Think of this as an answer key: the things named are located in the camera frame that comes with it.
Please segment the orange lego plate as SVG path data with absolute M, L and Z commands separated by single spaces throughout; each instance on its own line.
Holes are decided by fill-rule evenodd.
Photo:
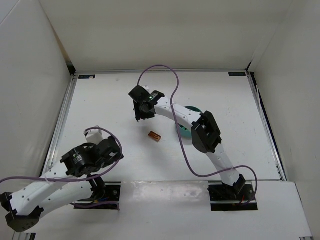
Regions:
M 161 140 L 161 136 L 157 133 L 155 133 L 154 131 L 150 131 L 148 136 L 153 139 L 154 141 L 156 141 L 157 143 Z

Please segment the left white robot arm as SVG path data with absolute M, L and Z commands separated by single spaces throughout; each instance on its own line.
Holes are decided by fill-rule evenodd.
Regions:
M 121 144 L 112 136 L 98 144 L 87 142 L 72 148 L 39 179 L 19 191 L 0 195 L 1 206 L 8 212 L 7 225 L 21 233 L 64 205 L 99 199 L 106 187 L 98 171 L 114 168 L 123 157 Z

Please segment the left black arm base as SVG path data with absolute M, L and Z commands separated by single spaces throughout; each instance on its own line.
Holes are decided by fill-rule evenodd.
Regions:
M 101 177 L 89 180 L 91 196 L 71 203 L 74 209 L 120 210 L 120 181 L 104 181 Z

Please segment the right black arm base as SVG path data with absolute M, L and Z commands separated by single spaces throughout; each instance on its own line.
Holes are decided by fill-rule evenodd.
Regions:
M 222 184 L 208 185 L 210 209 L 212 212 L 257 211 L 258 204 L 251 183 L 245 184 L 239 194 L 228 192 Z

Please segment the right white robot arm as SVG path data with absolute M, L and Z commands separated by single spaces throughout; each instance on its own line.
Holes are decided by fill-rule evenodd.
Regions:
M 128 94 L 134 105 L 137 121 L 146 120 L 156 115 L 176 121 L 191 132 L 193 147 L 205 154 L 215 166 L 222 184 L 231 195 L 239 195 L 245 185 L 245 178 L 233 166 L 226 154 L 218 124 L 209 111 L 203 113 L 181 106 L 155 90 L 137 85 Z

